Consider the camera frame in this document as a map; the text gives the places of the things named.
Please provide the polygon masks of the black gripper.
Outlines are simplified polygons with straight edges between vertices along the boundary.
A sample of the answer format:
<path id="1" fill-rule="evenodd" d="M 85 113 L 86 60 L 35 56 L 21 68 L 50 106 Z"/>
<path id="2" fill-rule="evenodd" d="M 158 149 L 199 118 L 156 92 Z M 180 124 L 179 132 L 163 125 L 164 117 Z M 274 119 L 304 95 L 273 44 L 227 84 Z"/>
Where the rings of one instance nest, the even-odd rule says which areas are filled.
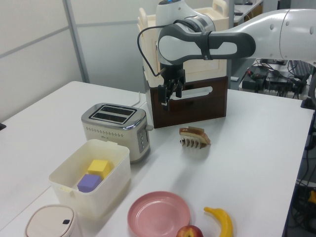
<path id="1" fill-rule="evenodd" d="M 160 75 L 163 78 L 163 85 L 158 86 L 158 101 L 164 110 L 169 110 L 169 89 L 166 86 L 169 82 L 175 82 L 176 97 L 182 97 L 182 89 L 185 84 L 185 70 L 183 63 L 179 65 L 167 65 L 160 63 Z"/>

